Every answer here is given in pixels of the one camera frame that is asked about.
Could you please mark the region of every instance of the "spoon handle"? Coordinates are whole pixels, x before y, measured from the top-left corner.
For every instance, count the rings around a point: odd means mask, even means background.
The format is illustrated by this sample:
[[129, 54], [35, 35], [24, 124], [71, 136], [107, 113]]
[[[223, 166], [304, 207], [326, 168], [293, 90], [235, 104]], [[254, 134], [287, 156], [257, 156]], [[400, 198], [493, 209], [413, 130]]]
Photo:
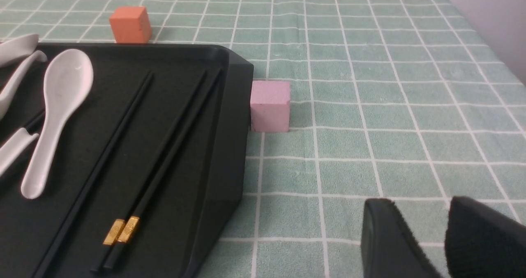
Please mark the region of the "spoon handle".
[[47, 115], [40, 139], [22, 180], [20, 190], [25, 198], [35, 199], [44, 191], [58, 140], [66, 121], [67, 119], [53, 119], [52, 115]]
[[36, 60], [47, 61], [47, 57], [42, 51], [33, 52], [32, 55], [24, 59], [24, 61], [18, 66], [11, 78], [9, 78], [9, 81], [4, 86], [4, 89], [2, 89], [2, 92], [0, 93], [0, 119], [4, 117], [9, 105], [11, 104], [11, 100], [13, 100], [15, 92], [20, 85], [20, 82], [28, 72], [32, 63]]

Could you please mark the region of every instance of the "spoon bowl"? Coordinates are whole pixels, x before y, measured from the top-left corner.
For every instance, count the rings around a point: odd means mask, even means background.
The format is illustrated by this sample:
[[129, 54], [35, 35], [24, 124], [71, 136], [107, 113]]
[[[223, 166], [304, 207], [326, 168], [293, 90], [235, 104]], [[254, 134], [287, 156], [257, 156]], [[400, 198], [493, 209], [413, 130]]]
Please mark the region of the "spoon bowl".
[[27, 34], [0, 44], [0, 68], [31, 55], [38, 44], [38, 34]]
[[44, 75], [46, 118], [21, 184], [25, 198], [42, 194], [64, 125], [84, 102], [93, 84], [93, 67], [88, 55], [65, 50], [49, 63]]

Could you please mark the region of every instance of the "white ceramic spoon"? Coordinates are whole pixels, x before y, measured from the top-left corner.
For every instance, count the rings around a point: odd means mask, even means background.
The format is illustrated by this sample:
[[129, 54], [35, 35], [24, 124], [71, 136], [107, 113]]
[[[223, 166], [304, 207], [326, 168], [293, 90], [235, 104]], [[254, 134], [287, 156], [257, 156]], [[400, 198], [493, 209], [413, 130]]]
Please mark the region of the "white ceramic spoon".
[[33, 52], [30, 57], [24, 59], [24, 61], [18, 66], [0, 93], [0, 119], [2, 119], [7, 112], [7, 109], [9, 108], [9, 105], [11, 105], [11, 101], [15, 96], [15, 92], [18, 89], [20, 82], [34, 61], [45, 62], [47, 61], [47, 57], [42, 51], [37, 50]]
[[84, 102], [92, 84], [92, 63], [80, 50], [66, 50], [49, 63], [44, 76], [46, 117], [22, 180], [21, 193], [25, 198], [37, 198], [44, 191], [62, 129]]
[[27, 34], [0, 44], [0, 68], [34, 52], [38, 34]]

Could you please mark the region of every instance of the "white grid line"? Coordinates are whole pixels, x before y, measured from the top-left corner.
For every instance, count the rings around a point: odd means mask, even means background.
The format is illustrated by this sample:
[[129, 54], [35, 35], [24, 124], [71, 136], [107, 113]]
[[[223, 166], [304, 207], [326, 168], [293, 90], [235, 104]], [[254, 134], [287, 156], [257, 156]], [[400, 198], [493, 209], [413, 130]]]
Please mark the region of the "white grid line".
[[16, 0], [11, 0], [9, 1], [9, 3], [7, 3], [4, 7], [0, 8], [0, 12], [4, 11], [4, 10], [7, 10], [7, 8], [9, 7], [9, 5], [11, 5], [14, 1]]
[[55, 24], [51, 24], [53, 27], [50, 28], [49, 31], [47, 31], [47, 33], [46, 33], [43, 37], [41, 37], [40, 39], [41, 39], [41, 40], [44, 40], [44, 39], [47, 37], [47, 35], [49, 35], [49, 34], [51, 33], [52, 30], [54, 30], [58, 25], [61, 25], [60, 23], [64, 20], [64, 18], [66, 18], [66, 17], [68, 16], [68, 14], [73, 10], [73, 8], [75, 7], [75, 5], [77, 5], [77, 3], [78, 3], [79, 1], [80, 1], [80, 0], [75, 1], [75, 3], [73, 3], [73, 4], [71, 5], [71, 7], [68, 9], [68, 11], [66, 11], [66, 13], [64, 13], [64, 16], [62, 16], [62, 18], [60, 18], [60, 20], [59, 20], [57, 23], [55, 23]]
[[[247, 59], [247, 61], [263, 61], [263, 59]], [[302, 59], [286, 59], [286, 58], [274, 58], [270, 61], [290, 61], [290, 62], [307, 62], [306, 60]], [[312, 59], [311, 62], [348, 62], [349, 60], [346, 59]], [[352, 62], [356, 63], [434, 63], [434, 61], [431, 60], [419, 60], [419, 61], [383, 61], [383, 60], [352, 60]], [[475, 61], [466, 61], [466, 60], [441, 60], [441, 61], [435, 61], [436, 63], [482, 63], [482, 64], [504, 64], [502, 61], [482, 61], [482, 62], [475, 62]]]
[[[380, 38], [382, 39], [382, 42], [385, 44], [385, 39], [383, 38], [383, 32], [380, 30], [380, 24], [378, 24], [378, 20], [374, 16], [374, 10], [373, 10], [372, 6], [370, 5], [370, 0], [367, 0], [367, 2], [369, 3], [369, 7], [371, 9], [371, 12], [372, 12], [372, 15], [373, 15], [373, 18], [374, 18], [374, 22], [376, 23], [376, 26], [378, 27], [378, 29], [380, 31]], [[438, 189], [440, 190], [440, 194], [442, 195], [442, 197], [444, 199], [445, 207], [449, 208], [449, 201], [447, 200], [447, 195], [445, 193], [444, 187], [442, 186], [442, 182], [440, 181], [440, 177], [439, 177], [438, 173], [436, 172], [434, 164], [431, 162], [431, 155], [429, 154], [429, 150], [428, 150], [428, 148], [426, 146], [426, 142], [424, 141], [422, 133], [420, 131], [420, 128], [418, 127], [417, 119], [415, 118], [415, 115], [413, 114], [413, 110], [411, 109], [411, 106], [409, 105], [409, 99], [407, 98], [406, 92], [404, 91], [404, 87], [402, 86], [402, 83], [400, 82], [400, 78], [398, 77], [398, 72], [397, 72], [396, 66], [392, 62], [391, 53], [389, 52], [389, 49], [387, 48], [387, 46], [385, 46], [385, 52], [387, 52], [387, 57], [389, 58], [389, 61], [391, 61], [391, 68], [393, 69], [393, 72], [395, 73], [394, 77], [398, 81], [398, 87], [400, 87], [400, 91], [402, 92], [402, 95], [404, 97], [404, 101], [406, 103], [407, 110], [409, 111], [409, 115], [411, 116], [411, 119], [413, 121], [413, 125], [415, 126], [415, 130], [416, 130], [418, 139], [420, 140], [420, 143], [422, 145], [423, 151], [426, 154], [426, 158], [430, 162], [429, 166], [431, 168], [431, 171], [433, 173], [434, 179], [436, 181], [436, 185], [438, 186]]]
[[[37, 12], [38, 10], [22, 10], [22, 9], [4, 9], [2, 11], [13, 11], [13, 12]], [[62, 13], [64, 11], [56, 11], [56, 10], [41, 10], [41, 12], [54, 12], [54, 13]], [[103, 12], [103, 13], [107, 13], [107, 14], [111, 14], [112, 12], [111, 11], [106, 11], [106, 10], [102, 10], [102, 11], [93, 11], [93, 10], [72, 10], [72, 13], [76, 13], [76, 12], [83, 12], [83, 13], [98, 13], [98, 12]], [[167, 14], [166, 12], [148, 12], [148, 14]], [[202, 15], [202, 13], [184, 13], [184, 12], [172, 12], [170, 13], [170, 15], [197, 15], [197, 16], [200, 16]], [[206, 15], [210, 15], [210, 16], [235, 16], [235, 14], [206, 14]], [[304, 16], [304, 14], [298, 14], [298, 13], [295, 13], [295, 12], [287, 12], [287, 13], [283, 13], [283, 14], [274, 14], [274, 16], [287, 16], [287, 15], [296, 15], [296, 16]], [[249, 17], [249, 16], [268, 16], [268, 14], [241, 14], [240, 16], [246, 16], [246, 17]], [[337, 15], [316, 15], [316, 14], [307, 14], [307, 16], [310, 16], [310, 17], [337, 17]], [[344, 18], [372, 18], [372, 16], [370, 15], [362, 15], [362, 16], [357, 16], [357, 15], [342, 15], [342, 17]], [[376, 16], [377, 18], [407, 18], [407, 16]], [[413, 18], [442, 18], [442, 16], [411, 16]], [[464, 18], [463, 16], [446, 16], [447, 18]]]
[[[292, 193], [292, 192], [262, 192], [262, 193], [250, 193], [244, 192], [243, 196], [292, 196], [292, 197], [305, 197], [305, 198], [316, 198], [318, 194], [308, 193]], [[396, 197], [396, 196], [371, 196], [371, 195], [345, 195], [345, 194], [322, 194], [323, 198], [336, 198], [336, 199], [389, 199], [391, 201], [409, 201], [409, 202], [441, 202], [444, 200], [442, 197]], [[481, 203], [500, 203], [507, 204], [505, 199], [477, 199]], [[510, 200], [512, 203], [522, 204], [526, 203], [525, 199]]]
[[[71, 13], [73, 12], [72, 10], [68, 10], [68, 11], [65, 11], [66, 13]], [[243, 16], [243, 15], [239, 15], [239, 14], [235, 14], [234, 15], [235, 17], [240, 17], [240, 16]], [[43, 27], [54, 27], [56, 25], [56, 23], [39, 23], [39, 22], [31, 22], [31, 23], [25, 23], [24, 25], [41, 25]], [[65, 24], [61, 24], [62, 26], [64, 27], [89, 27], [91, 25], [89, 24], [81, 24], [81, 23], [65, 23]], [[110, 27], [111, 25], [110, 24], [93, 24], [92, 26], [94, 27]], [[152, 24], [151, 27], [153, 28], [160, 28], [160, 27], [165, 27], [165, 28], [181, 28], [181, 29], [195, 29], [196, 26], [194, 25], [154, 25]], [[226, 28], [226, 27], [201, 27], [201, 29], [209, 29], [209, 30], [231, 30], [232, 28]], [[268, 30], [268, 28], [237, 28], [239, 30]], [[306, 31], [306, 29], [304, 28], [298, 28], [298, 27], [278, 27], [278, 28], [273, 28], [274, 30], [299, 30], [299, 31]], [[338, 28], [309, 28], [309, 31], [340, 31], [340, 29]], [[363, 29], [363, 28], [344, 28], [345, 31], [378, 31], [378, 29]], [[382, 29], [382, 31], [415, 31], [414, 29]], [[446, 32], [446, 31], [449, 31], [449, 30], [423, 30], [423, 29], [420, 29], [420, 31], [424, 31], [424, 32]], [[460, 30], [457, 30], [459, 32], [475, 32], [475, 30], [471, 30], [471, 29], [460, 29]]]
[[42, 5], [44, 5], [44, 3], [46, 2], [47, 0], [42, 0], [42, 2], [38, 5], [38, 7], [36, 7], [36, 9], [32, 10], [32, 12], [28, 15], [28, 17], [26, 17], [21, 23], [17, 24], [3, 39], [2, 39], [2, 42], [5, 42], [6, 39], [9, 39], [9, 37], [11, 37], [11, 35], [13, 33], [15, 33], [15, 31], [21, 27], [22, 25], [26, 24], [26, 22], [42, 7]]
[[259, 153], [261, 155], [261, 159], [259, 160], [259, 170], [258, 170], [258, 196], [256, 199], [256, 219], [254, 222], [254, 237], [256, 238], [254, 241], [254, 244], [252, 245], [252, 262], [251, 262], [251, 270], [250, 270], [250, 277], [256, 278], [257, 277], [257, 259], [258, 259], [258, 241], [257, 238], [259, 237], [259, 217], [260, 217], [260, 211], [261, 211], [261, 190], [262, 190], [262, 182], [263, 182], [263, 154], [265, 153], [265, 133], [262, 132], [261, 134], [261, 145], [259, 147]]
[[[271, 47], [271, 39], [272, 39], [272, 14], [274, 14], [274, 5], [270, 6], [270, 23], [269, 23], [269, 35], [268, 35], [268, 48], [267, 48], [267, 70], [265, 73], [265, 77], [268, 78], [269, 72], [270, 72], [270, 47]], [[259, 160], [259, 170], [258, 170], [258, 193], [261, 194], [261, 190], [263, 189], [263, 157], [265, 156], [265, 133], [263, 132], [261, 134], [261, 145], [259, 147], [259, 154], [261, 156], [261, 159]], [[256, 278], [257, 277], [257, 259], [258, 259], [258, 240], [259, 237], [259, 216], [261, 211], [261, 195], [257, 196], [256, 199], [256, 221], [254, 224], [254, 237], [256, 238], [254, 240], [254, 244], [252, 245], [252, 262], [251, 262], [251, 270], [250, 270], [250, 277]]]
[[231, 38], [231, 43], [230, 45], [228, 46], [228, 48], [232, 49], [232, 46], [233, 46], [233, 39], [235, 38], [235, 31], [238, 30], [239, 28], [237, 27], [237, 22], [239, 20], [239, 11], [241, 10], [241, 2], [243, 0], [239, 0], [239, 3], [237, 5], [237, 14], [235, 14], [235, 21], [233, 22], [233, 29], [232, 29], [232, 38]]
[[[291, 103], [309, 103], [310, 100], [300, 100], [300, 101], [294, 101], [292, 100]], [[357, 106], [357, 102], [340, 102], [340, 101], [325, 101], [325, 100], [314, 100], [314, 102], [318, 103], [326, 103], [326, 104], [341, 104], [346, 106]], [[400, 103], [400, 102], [385, 102], [385, 103], [378, 103], [378, 102], [361, 102], [362, 106], [405, 106], [406, 103]], [[473, 106], [475, 108], [503, 108], [504, 106], [502, 104], [476, 104], [476, 103], [467, 103], [467, 102], [460, 102], [457, 103], [459, 106]], [[456, 106], [457, 104], [454, 103], [409, 103], [410, 106]], [[511, 108], [524, 108], [526, 107], [526, 104], [513, 104], [509, 106]]]
[[[260, 160], [260, 156], [246, 156], [247, 160]], [[314, 161], [314, 158], [305, 158], [297, 156], [264, 156], [265, 160], [276, 160], [276, 159], [288, 159], [288, 160], [301, 160], [301, 161]], [[451, 164], [451, 165], [514, 165], [514, 166], [526, 166], [526, 162], [476, 162], [476, 161], [437, 161], [437, 160], [395, 160], [395, 159], [374, 159], [376, 162], [384, 163], [402, 163], [402, 164]], [[320, 162], [372, 162], [370, 158], [318, 158]]]
[[365, 132], [408, 132], [408, 133], [494, 133], [494, 134], [518, 134], [524, 135], [524, 131], [501, 131], [501, 130], [434, 130], [434, 129], [400, 129], [400, 128], [352, 128], [352, 127], [334, 127], [334, 126], [305, 126], [305, 127], [290, 127], [291, 130], [308, 130], [308, 129], [333, 129], [333, 130], [352, 130]]
[[[332, 242], [345, 243], [353, 246], [360, 246], [361, 242], [358, 240], [340, 239], [340, 238], [298, 238], [298, 237], [221, 237], [219, 242]], [[440, 242], [419, 242], [421, 247], [444, 247], [444, 243]]]
[[166, 26], [166, 22], [168, 21], [168, 18], [170, 17], [171, 12], [172, 12], [173, 9], [175, 8], [175, 5], [177, 5], [177, 1], [178, 1], [178, 0], [175, 0], [175, 1], [173, 2], [173, 4], [171, 5], [169, 13], [166, 14], [166, 17], [165, 17], [164, 20], [163, 20], [163, 24], [161, 25], [159, 31], [157, 32], [157, 35], [155, 35], [155, 37], [154, 37], [153, 43], [157, 43], [157, 41], [159, 40], [159, 36], [161, 35], [161, 32], [162, 32], [163, 29], [165, 28], [165, 26]]
[[201, 19], [199, 20], [199, 24], [197, 24], [196, 33], [194, 34], [194, 38], [192, 39], [192, 44], [194, 44], [197, 40], [197, 35], [199, 34], [199, 29], [201, 28], [201, 25], [203, 25], [203, 19], [206, 15], [206, 10], [208, 10], [208, 5], [210, 4], [210, 0], [206, 0], [205, 8], [203, 9], [203, 14], [201, 15]]
[[[307, 5], [306, 0], [303, 0], [303, 8], [304, 8], [304, 25], [305, 28], [308, 29], [307, 25]], [[305, 42], [307, 43], [307, 74], [309, 79], [312, 79], [312, 70], [310, 66], [310, 48], [309, 48], [309, 33], [305, 33]], [[314, 138], [314, 165], [316, 167], [316, 183], [318, 188], [318, 207], [319, 207], [319, 214], [320, 214], [320, 226], [321, 226], [321, 237], [322, 239], [327, 238], [327, 229], [325, 227], [325, 213], [323, 211], [323, 198], [321, 197], [321, 175], [320, 175], [320, 162], [318, 161], [318, 135], [316, 132], [316, 114], [314, 111], [314, 89], [312, 87], [312, 81], [309, 81], [309, 90], [310, 90], [310, 99], [312, 100], [312, 103], [310, 104], [310, 111], [312, 115], [312, 126], [314, 128], [312, 129], [312, 137]], [[329, 248], [327, 245], [327, 241], [323, 241], [323, 268], [325, 272], [325, 278], [330, 278], [330, 272], [329, 272]]]
[[[343, 39], [344, 39], [344, 45], [347, 46], [347, 37], [345, 36], [345, 31], [344, 31], [344, 23], [341, 19], [341, 16], [340, 16], [340, 7], [338, 6], [338, 1], [335, 0], [335, 3], [336, 3], [336, 11], [338, 12], [338, 20], [340, 21], [340, 27], [341, 27], [341, 34], [343, 36]], [[345, 52], [347, 54], [347, 61], [349, 62], [349, 66], [350, 66], [350, 69], [351, 69], [351, 79], [355, 80], [355, 70], [354, 70], [354, 67], [353, 67], [353, 61], [351, 59], [351, 55], [349, 53], [349, 49], [345, 49]], [[374, 172], [374, 178], [376, 180], [376, 189], [378, 190], [378, 194], [380, 196], [383, 196], [383, 188], [382, 188], [382, 183], [380, 181], [380, 175], [378, 174], [378, 168], [376, 167], [376, 161], [374, 160], [374, 151], [372, 150], [372, 144], [371, 144], [371, 140], [369, 138], [369, 132], [367, 130], [367, 123], [366, 123], [366, 120], [365, 120], [365, 115], [363, 114], [363, 108], [361, 106], [361, 100], [360, 100], [360, 93], [359, 93], [359, 90], [358, 90], [358, 84], [356, 82], [353, 82], [353, 85], [355, 87], [355, 95], [356, 95], [356, 101], [357, 101], [357, 104], [358, 104], [358, 110], [360, 112], [360, 118], [361, 118], [361, 122], [362, 122], [362, 125], [363, 125], [363, 132], [365, 134], [365, 139], [366, 139], [366, 142], [367, 142], [367, 149], [369, 150], [369, 155], [372, 159], [372, 170]]]
[[[409, 12], [407, 11], [406, 9], [406, 6], [404, 5], [404, 3], [402, 2], [402, 7], [404, 9], [404, 11], [406, 12], [406, 14], [409, 16]], [[413, 22], [413, 19], [411, 17], [409, 17], [409, 20], [411, 21], [411, 24], [413, 25], [413, 27], [415, 28], [415, 31], [417, 33], [417, 36], [418, 38], [420, 39], [420, 41], [422, 42], [422, 44], [425, 44], [419, 30], [417, 29], [417, 27], [415, 26], [415, 23]], [[426, 51], [428, 52], [428, 55], [429, 57], [431, 57], [431, 59], [434, 60], [434, 57], [433, 55], [431, 54], [431, 52], [428, 50], [427, 47], [425, 47]], [[438, 65], [435, 63], [434, 64], [435, 66], [435, 69], [438, 71], [438, 74], [440, 76], [440, 78], [443, 80], [443, 76], [442, 76], [442, 73], [440, 72], [439, 68], [438, 68]], [[449, 84], [447, 84], [447, 82], [444, 82], [444, 86], [446, 87], [449, 95], [451, 96], [451, 99], [453, 100], [453, 103], [457, 103], [457, 99], [455, 98], [454, 94], [453, 94], [453, 91], [451, 91], [451, 89], [449, 88]], [[491, 177], [494, 179], [494, 182], [498, 188], [498, 190], [501, 192], [502, 196], [504, 197], [504, 199], [506, 201], [508, 201], [508, 207], [509, 209], [511, 210], [511, 213], [513, 214], [513, 217], [515, 217], [515, 219], [520, 222], [520, 219], [519, 219], [519, 215], [517, 214], [517, 211], [515, 211], [515, 208], [513, 208], [513, 205], [511, 205], [511, 203], [509, 202], [509, 197], [507, 196], [506, 194], [506, 191], [504, 190], [504, 188], [502, 187], [500, 181], [498, 180], [498, 177], [496, 175], [496, 173], [494, 172], [492, 166], [489, 163], [484, 151], [482, 150], [480, 144], [479, 144], [479, 141], [477, 140], [477, 137], [475, 136], [475, 134], [472, 132], [471, 130], [471, 126], [469, 125], [468, 123], [468, 120], [466, 119], [466, 117], [464, 116], [464, 112], [462, 111], [462, 108], [460, 108], [460, 106], [457, 106], [457, 110], [460, 114], [460, 117], [462, 118], [462, 121], [464, 121], [464, 124], [466, 125], [466, 128], [468, 129], [468, 131], [470, 131], [470, 135], [471, 135], [471, 138], [473, 140], [473, 143], [475, 143], [475, 146], [477, 147], [477, 150], [479, 151], [479, 154], [480, 156], [482, 157], [482, 159], [484, 160], [485, 163], [487, 163], [487, 167], [488, 167], [488, 170], [491, 174]]]
[[108, 7], [108, 5], [110, 4], [111, 0], [108, 0], [106, 2], [106, 4], [104, 5], [104, 8], [102, 11], [99, 12], [99, 14], [97, 15], [97, 17], [92, 21], [92, 24], [90, 24], [90, 26], [82, 33], [82, 35], [76, 40], [76, 42], [81, 42], [82, 39], [84, 39], [84, 37], [86, 36], [86, 34], [88, 33], [88, 31], [93, 27], [93, 25], [95, 24], [95, 22], [97, 22], [97, 20], [102, 16], [102, 14], [104, 13], [104, 10]]

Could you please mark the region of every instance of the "pink foam cube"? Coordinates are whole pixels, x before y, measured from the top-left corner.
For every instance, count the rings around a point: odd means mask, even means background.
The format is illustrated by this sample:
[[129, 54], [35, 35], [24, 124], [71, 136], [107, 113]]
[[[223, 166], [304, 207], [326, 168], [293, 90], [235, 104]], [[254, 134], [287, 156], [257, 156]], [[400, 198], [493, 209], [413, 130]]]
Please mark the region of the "pink foam cube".
[[288, 132], [291, 84], [284, 81], [252, 82], [250, 114], [252, 131]]

